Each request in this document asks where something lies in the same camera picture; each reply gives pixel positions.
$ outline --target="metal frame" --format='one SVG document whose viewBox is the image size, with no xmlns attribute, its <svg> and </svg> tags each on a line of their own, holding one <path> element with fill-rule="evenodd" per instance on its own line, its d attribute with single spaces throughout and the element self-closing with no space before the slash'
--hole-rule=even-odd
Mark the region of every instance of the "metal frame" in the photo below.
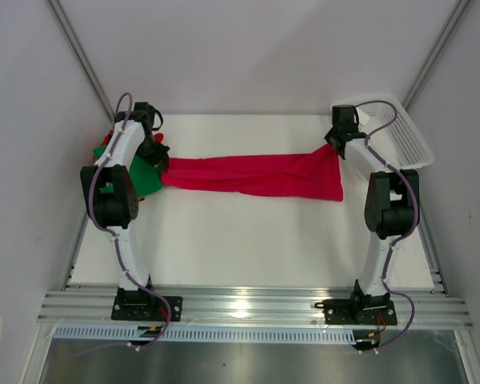
<svg viewBox="0 0 480 384">
<path fill-rule="evenodd" d="M 80 68 L 82 69 L 87 82 L 93 89 L 94 94 L 98 98 L 100 104 L 102 105 L 103 111 L 105 112 L 108 119 L 112 122 L 114 120 L 114 109 L 110 104 L 108 97 L 106 96 L 105 91 L 103 90 L 102 84 L 100 83 L 96 72 L 87 58 L 87 54 L 83 49 L 78 36 L 74 31 L 73 26 L 71 25 L 70 20 L 67 17 L 64 8 L 59 0 L 45 0 L 45 3 L 50 8 L 52 15 L 62 32 L 62 35 L 68 42 L 71 52 L 73 52 L 74 58 L 77 60 Z"/>
<path fill-rule="evenodd" d="M 60 1 L 45 1 L 104 112 L 112 121 L 114 117 L 112 106 Z M 414 104 L 472 3 L 473 0 L 459 0 L 456 4 L 402 103 L 407 110 Z M 88 325 L 89 327 L 96 326 L 96 324 L 123 327 L 139 325 L 134 322 L 110 320 L 116 286 L 75 286 L 70 284 L 71 271 L 78 255 L 86 221 L 86 218 L 82 221 L 61 290 L 48 292 L 42 304 L 38 317 L 38 336 L 22 381 L 24 383 L 39 382 L 51 340 L 61 322 L 69 327 L 82 322 L 94 324 Z M 461 298 L 449 296 L 440 275 L 437 252 L 425 215 L 422 216 L 419 231 L 430 263 L 434 290 L 431 292 L 408 292 L 416 303 L 413 329 L 454 330 L 468 378 L 470 382 L 478 383 L 480 382 L 480 357 L 474 344 L 473 324 L 466 303 Z M 349 290 L 318 288 L 203 288 L 200 286 L 159 286 L 155 288 L 161 294 L 183 296 L 182 322 L 176 327 L 185 327 L 189 330 L 203 327 L 225 330 L 233 327 L 243 330 L 270 328 L 289 332 L 319 329 L 323 332 L 326 329 L 324 316 L 319 310 L 313 308 L 313 304 L 325 298 L 346 298 L 350 293 Z M 400 298 L 394 298 L 394 304 L 401 319 L 400 325 L 394 328 L 402 328 L 402 319 L 407 318 L 410 313 L 409 305 L 406 300 Z M 156 323 L 146 322 L 143 324 L 153 325 Z M 365 327 L 328 326 L 327 329 L 329 328 L 348 331 Z"/>
<path fill-rule="evenodd" d="M 441 33 L 432 46 L 432 49 L 426 57 L 425 62 L 422 64 L 418 75 L 414 79 L 412 87 L 403 100 L 402 105 L 406 110 L 409 110 L 412 107 L 423 87 L 428 82 L 430 75 L 434 71 L 442 55 L 445 53 L 448 44 L 450 44 L 451 39 L 455 34 L 455 31 L 457 30 L 458 26 L 461 25 L 462 20 L 464 20 L 464 17 L 467 15 L 468 10 L 473 2 L 474 0 L 458 0 L 457 4 L 455 4 L 454 10 L 452 10 L 448 20 L 446 20 Z"/>
<path fill-rule="evenodd" d="M 314 308 L 326 298 L 348 298 L 349 290 L 267 289 L 253 287 L 203 288 L 201 286 L 156 286 L 163 295 L 183 297 L 182 318 L 186 326 L 250 326 L 315 328 L 325 327 L 324 315 Z M 46 294 L 39 322 L 159 325 L 157 322 L 117 322 L 110 320 L 116 286 L 78 286 Z M 416 305 L 413 329 L 472 330 L 466 302 L 461 298 L 409 292 Z M 410 306 L 404 298 L 394 298 L 400 319 L 407 319 Z M 398 326 L 403 328 L 405 321 Z M 370 326 L 328 326 L 327 328 L 371 329 Z"/>
</svg>

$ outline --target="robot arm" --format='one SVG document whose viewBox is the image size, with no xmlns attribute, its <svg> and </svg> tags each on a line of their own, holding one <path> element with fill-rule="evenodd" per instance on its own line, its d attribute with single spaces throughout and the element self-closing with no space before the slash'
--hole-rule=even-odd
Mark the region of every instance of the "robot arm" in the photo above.
<svg viewBox="0 0 480 384">
<path fill-rule="evenodd" d="M 123 121 L 117 122 L 114 125 L 114 134 L 110 139 L 108 146 L 103 153 L 103 156 L 100 157 L 94 164 L 95 166 L 100 166 L 107 156 L 110 155 L 110 160 L 106 164 L 104 169 L 113 169 L 115 166 L 120 167 L 119 169 L 124 171 L 124 168 L 129 169 L 131 163 L 134 159 L 135 153 L 140 145 L 144 142 L 146 135 L 144 133 L 144 129 L 142 128 L 142 124 L 140 122 L 135 121 L 128 121 L 126 123 L 126 127 L 121 134 L 120 139 L 117 142 L 115 148 L 113 148 L 114 143 L 116 141 L 117 136 L 119 135 L 121 128 L 122 128 Z M 122 180 L 126 180 L 125 185 L 128 185 L 125 188 L 126 195 L 130 195 L 129 206 L 132 209 L 131 213 L 131 220 L 134 220 L 138 214 L 138 198 L 137 194 L 134 190 L 131 189 L 133 183 L 131 183 L 130 176 L 128 174 L 122 173 Z M 132 224 L 129 222 L 127 227 L 124 228 L 123 226 L 114 226 L 110 225 L 107 228 L 112 230 L 116 233 L 113 236 L 111 233 L 107 232 L 107 236 L 110 240 L 110 246 L 112 247 L 112 253 L 116 254 L 116 246 L 119 247 L 119 254 L 122 257 L 122 262 L 124 265 L 124 269 L 128 270 L 131 277 L 141 284 L 142 286 L 147 286 L 148 281 L 150 280 L 150 275 L 147 271 L 147 268 L 144 266 L 142 262 L 142 258 L 140 258 L 140 253 L 138 252 L 138 245 L 137 239 L 134 236 L 134 232 L 132 231 Z M 130 279 L 124 274 L 123 266 L 119 265 L 118 258 L 114 258 L 116 260 L 118 271 L 120 272 L 119 275 L 119 287 L 123 288 L 124 290 L 137 290 L 135 284 L 132 283 Z"/>
<path fill-rule="evenodd" d="M 148 103 L 138 102 L 130 114 L 118 113 L 114 134 L 103 156 L 80 171 L 87 213 L 107 233 L 117 256 L 119 288 L 113 320 L 163 320 L 163 313 L 158 311 L 160 302 L 167 309 L 182 305 L 181 297 L 163 298 L 152 291 L 150 275 L 131 226 L 138 215 L 138 196 L 128 173 L 134 156 L 160 168 L 167 167 L 169 160 L 169 147 L 156 142 L 152 135 L 155 112 Z M 168 312 L 173 314 L 171 321 L 179 321 L 179 310 Z"/>
<path fill-rule="evenodd" d="M 402 245 L 402 241 L 395 240 L 413 226 L 413 200 L 401 176 L 370 150 L 366 134 L 359 131 L 357 116 L 354 106 L 334 106 L 333 127 L 326 140 L 368 181 L 364 215 L 371 232 L 370 245 L 350 298 L 324 300 L 315 307 L 324 309 L 326 323 L 331 325 L 377 326 L 379 315 L 388 325 L 396 325 L 394 305 L 386 287 Z M 400 173 L 408 181 L 419 206 L 418 173 L 415 170 L 400 170 Z"/>
</svg>

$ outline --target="cable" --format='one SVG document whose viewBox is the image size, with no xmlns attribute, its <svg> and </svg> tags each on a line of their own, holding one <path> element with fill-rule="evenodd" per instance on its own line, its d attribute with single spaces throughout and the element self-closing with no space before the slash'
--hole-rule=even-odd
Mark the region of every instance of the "cable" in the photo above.
<svg viewBox="0 0 480 384">
<path fill-rule="evenodd" d="M 369 102 L 362 102 L 361 104 L 357 104 L 355 107 L 358 108 L 360 106 L 365 106 L 365 105 L 375 104 L 375 103 L 381 103 L 381 104 L 386 104 L 386 105 L 390 106 L 391 109 L 394 112 L 394 116 L 386 124 L 382 124 L 379 128 L 377 128 L 375 130 L 372 130 L 366 136 L 366 140 L 365 140 L 366 148 L 368 149 L 368 151 L 373 156 L 375 156 L 375 158 L 377 160 L 380 161 L 381 164 L 383 164 L 389 170 L 395 172 L 396 175 L 400 177 L 403 184 L 406 186 L 407 192 L 409 193 L 410 198 L 412 200 L 412 204 L 413 204 L 413 222 L 412 222 L 412 225 L 410 226 L 409 230 L 404 235 L 400 236 L 399 238 L 396 238 L 395 240 L 393 240 L 390 243 L 390 249 L 387 252 L 386 260 L 384 261 L 384 267 L 382 268 L 382 276 L 381 276 L 382 285 L 384 286 L 384 289 L 389 294 L 400 296 L 402 298 L 405 298 L 409 302 L 409 304 L 410 304 L 410 317 L 409 317 L 409 320 L 407 321 L 407 324 L 404 327 L 404 329 L 395 338 L 393 338 L 393 339 L 389 340 L 388 342 L 386 342 L 385 344 L 379 346 L 378 350 L 380 350 L 381 348 L 385 348 L 387 346 L 390 346 L 391 344 L 393 344 L 394 342 L 399 340 L 409 330 L 410 326 L 412 325 L 412 323 L 414 321 L 414 316 L 416 315 L 416 307 L 414 305 L 413 299 L 408 294 L 404 294 L 403 292 L 397 292 L 395 290 L 392 290 L 387 285 L 386 281 L 387 281 L 387 271 L 390 267 L 391 258 L 393 257 L 393 247 L 395 247 L 396 244 L 399 243 L 400 241 L 402 241 L 403 239 L 411 236 L 411 234 L 414 232 L 414 230 L 418 226 L 418 200 L 416 199 L 416 195 L 414 194 L 414 191 L 413 191 L 412 187 L 410 186 L 409 182 L 407 181 L 406 177 L 402 174 L 402 172 L 400 172 L 400 170 L 397 169 L 396 167 L 389 164 L 380 154 L 378 154 L 378 152 L 373 147 L 371 147 L 369 145 L 370 144 L 370 139 L 374 134 L 376 134 L 377 132 L 380 132 L 381 130 L 387 128 L 388 126 L 393 124 L 398 118 L 397 107 L 393 103 L 387 102 L 386 100 L 371 100 Z"/>
<path fill-rule="evenodd" d="M 158 118 L 160 119 L 160 124 L 156 128 L 153 127 L 151 129 L 153 132 L 156 132 L 157 130 L 160 130 L 160 128 L 162 128 L 162 126 L 163 126 L 163 116 L 162 116 L 162 112 L 160 112 L 156 108 L 154 109 L 154 114 L 157 115 Z"/>
<path fill-rule="evenodd" d="M 145 288 L 142 284 L 138 283 L 137 281 L 135 281 L 135 279 L 133 278 L 133 276 L 130 274 L 130 272 L 128 271 L 128 269 L 126 268 L 125 264 L 124 264 L 124 261 L 122 260 L 122 256 L 121 256 L 121 249 L 119 247 L 119 240 L 118 240 L 118 235 L 113 231 L 113 230 L 110 230 L 108 228 L 105 228 L 103 226 L 100 226 L 99 223 L 98 223 L 98 220 L 96 219 L 96 216 L 94 214 L 94 190 L 96 188 L 96 183 L 98 181 L 98 177 L 100 175 L 100 173 L 102 172 L 103 168 L 105 168 L 106 164 L 110 161 L 111 157 L 112 157 L 112 154 L 114 153 L 114 150 L 115 150 L 115 147 L 117 146 L 117 144 L 119 143 L 119 139 L 120 137 L 122 136 L 122 133 L 124 132 L 124 129 L 126 128 L 126 124 L 128 123 L 128 120 L 130 119 L 130 115 L 131 115 L 131 111 L 132 111 L 132 107 L 133 107 L 133 98 L 132 98 L 132 95 L 131 93 L 129 92 L 125 92 L 118 100 L 118 104 L 116 105 L 115 107 L 115 114 L 118 114 L 119 112 L 119 107 L 121 106 L 121 102 L 122 100 L 125 98 L 125 97 L 128 97 L 130 102 L 128 104 L 128 110 L 126 112 L 126 116 L 122 122 L 122 125 L 121 125 L 121 129 L 120 131 L 118 132 L 118 134 L 116 135 L 114 141 L 112 142 L 112 145 L 110 146 L 110 151 L 108 154 L 104 154 L 103 156 L 105 156 L 105 160 L 100 164 L 100 166 L 98 167 L 98 169 L 96 170 L 96 172 L 94 172 L 94 175 L 93 175 L 93 178 L 92 178 L 92 181 L 90 183 L 90 190 L 89 190 L 89 217 L 90 217 L 90 220 L 93 222 L 93 224 L 96 226 L 96 228 L 98 228 L 100 231 L 103 231 L 103 232 L 107 232 L 108 234 L 111 234 L 112 237 L 114 238 L 114 247 L 115 247 L 115 250 L 116 250 L 116 254 L 117 254 L 117 258 L 118 258 L 118 263 L 121 267 L 121 270 L 122 272 L 125 274 L 125 276 L 128 278 L 128 280 L 130 280 L 137 288 L 139 288 L 140 290 L 143 290 L 144 292 L 147 292 L 148 294 L 150 294 L 151 296 L 154 296 L 156 297 L 158 300 L 160 300 L 161 302 L 163 302 L 164 306 L 166 307 L 167 311 L 166 311 L 166 324 L 164 325 L 164 327 L 160 330 L 160 332 L 154 336 L 153 340 L 151 340 L 150 342 L 148 342 L 147 344 L 143 345 L 143 346 L 136 346 L 135 350 L 136 351 L 140 351 L 140 350 L 147 350 L 148 348 L 150 348 L 153 344 L 156 343 L 157 340 L 160 339 L 161 336 L 164 335 L 164 333 L 166 332 L 167 328 L 169 327 L 169 323 L 170 323 L 170 319 L 171 319 L 171 310 L 170 310 L 170 305 L 169 303 L 167 302 L 166 298 L 164 298 L 163 296 L 161 296 L 160 294 L 154 292 L 153 290 L 149 290 L 147 288 Z M 160 126 L 162 126 L 163 124 L 163 118 L 162 118 L 162 115 L 160 114 L 160 118 L 162 120 L 162 123 Z M 97 346 L 95 348 L 91 348 L 90 350 L 85 350 L 83 352 L 80 352 L 78 354 L 75 354 L 73 356 L 71 356 L 70 358 L 76 358 L 76 357 L 80 357 L 80 356 L 83 356 L 84 354 L 88 354 L 90 352 L 95 352 L 96 350 L 101 350 L 103 348 L 108 348 L 109 346 L 124 346 L 124 343 L 122 342 L 112 342 L 112 343 L 109 343 L 109 344 L 105 344 L 104 346 Z"/>
<path fill-rule="evenodd" d="M 393 110 L 393 118 L 391 120 L 389 120 L 386 124 L 382 124 L 379 128 L 375 129 L 375 130 L 372 130 L 368 136 L 366 137 L 366 140 L 370 140 L 370 138 L 376 134 L 377 132 L 380 132 L 381 130 L 383 130 L 384 128 L 387 128 L 388 126 L 390 126 L 391 124 L 393 124 L 394 122 L 397 121 L 397 118 L 398 118 L 398 110 L 397 110 L 397 107 L 394 106 L 394 104 L 392 102 L 387 102 L 386 100 L 370 100 L 368 102 L 362 102 L 361 104 L 357 104 L 355 107 L 356 108 L 359 108 L 360 106 L 368 106 L 369 104 L 386 104 L 387 106 L 390 106 L 391 109 Z M 358 118 L 358 122 L 359 122 L 359 115 L 358 115 L 358 112 L 355 111 L 356 113 L 356 116 Z"/>
<path fill-rule="evenodd" d="M 387 323 L 386 323 L 386 320 L 384 320 L 384 317 L 381 314 L 378 314 L 378 316 L 377 316 L 377 324 L 378 324 L 379 320 L 380 320 L 381 324 L 384 326 L 384 328 L 382 328 L 382 330 L 378 331 L 381 334 L 382 332 L 384 332 L 386 330 Z"/>
</svg>

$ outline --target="white panel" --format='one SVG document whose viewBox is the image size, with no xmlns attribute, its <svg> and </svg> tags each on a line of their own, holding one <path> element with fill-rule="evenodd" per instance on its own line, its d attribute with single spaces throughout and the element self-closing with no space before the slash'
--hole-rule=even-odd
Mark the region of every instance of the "white panel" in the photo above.
<svg viewBox="0 0 480 384">
<path fill-rule="evenodd" d="M 436 156 L 422 190 L 446 284 L 466 298 L 480 341 L 480 0 L 410 114 Z"/>
<path fill-rule="evenodd" d="M 166 116 L 173 157 L 308 153 L 324 116 Z M 352 287 L 366 259 L 368 183 L 342 162 L 344 202 L 165 188 L 140 203 L 139 249 L 154 284 Z M 398 254 L 391 285 L 432 289 L 418 232 Z M 107 236 L 86 228 L 73 283 L 118 283 Z"/>
<path fill-rule="evenodd" d="M 455 0 L 63 0 L 106 92 L 175 113 L 329 113 L 410 89 Z"/>
<path fill-rule="evenodd" d="M 111 326 L 101 324 L 61 324 L 54 338 L 85 340 L 146 341 L 146 330 L 136 326 Z M 240 326 L 180 326 L 172 323 L 160 337 L 161 342 L 260 342 L 273 344 L 355 344 L 352 330 L 344 329 L 292 329 L 254 328 Z"/>
<path fill-rule="evenodd" d="M 0 1 L 0 384 L 14 383 L 82 208 L 104 114 L 42 1 Z"/>
</svg>

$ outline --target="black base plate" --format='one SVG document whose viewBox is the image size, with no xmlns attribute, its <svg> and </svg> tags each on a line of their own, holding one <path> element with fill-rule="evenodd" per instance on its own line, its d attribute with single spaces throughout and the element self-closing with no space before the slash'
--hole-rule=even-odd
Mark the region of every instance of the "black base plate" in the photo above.
<svg viewBox="0 0 480 384">
<path fill-rule="evenodd" d="M 331 298 L 315 303 L 314 307 L 323 309 L 323 313 L 326 316 L 326 324 L 332 326 L 377 326 L 378 314 L 381 314 L 388 326 L 396 326 L 398 324 L 394 304 L 391 300 L 388 301 L 387 306 L 384 308 L 361 310 L 357 315 L 353 313 L 351 300 L 348 298 Z"/>
<path fill-rule="evenodd" d="M 179 322 L 183 311 L 183 298 L 181 296 L 164 296 L 164 298 L 170 305 L 170 320 L 172 322 Z M 114 300 L 112 320 L 164 322 L 165 317 L 163 313 L 158 310 L 160 307 L 165 309 L 163 302 L 152 296 L 149 302 L 129 305 L 118 295 Z"/>
</svg>

